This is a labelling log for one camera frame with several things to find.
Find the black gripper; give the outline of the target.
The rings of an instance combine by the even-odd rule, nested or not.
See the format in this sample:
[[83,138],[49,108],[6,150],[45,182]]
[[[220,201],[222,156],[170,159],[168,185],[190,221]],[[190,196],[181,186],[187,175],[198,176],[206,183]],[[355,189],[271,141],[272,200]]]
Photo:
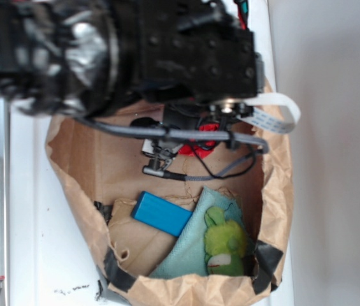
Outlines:
[[263,88],[254,33],[222,1],[137,1],[140,80],[152,103],[242,118]]

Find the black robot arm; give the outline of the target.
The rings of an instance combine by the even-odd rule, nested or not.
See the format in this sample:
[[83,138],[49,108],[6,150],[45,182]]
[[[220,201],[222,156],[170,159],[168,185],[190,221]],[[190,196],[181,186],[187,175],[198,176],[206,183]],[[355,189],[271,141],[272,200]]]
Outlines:
[[254,33],[222,1],[0,1],[0,98],[28,115],[201,113],[263,88]]

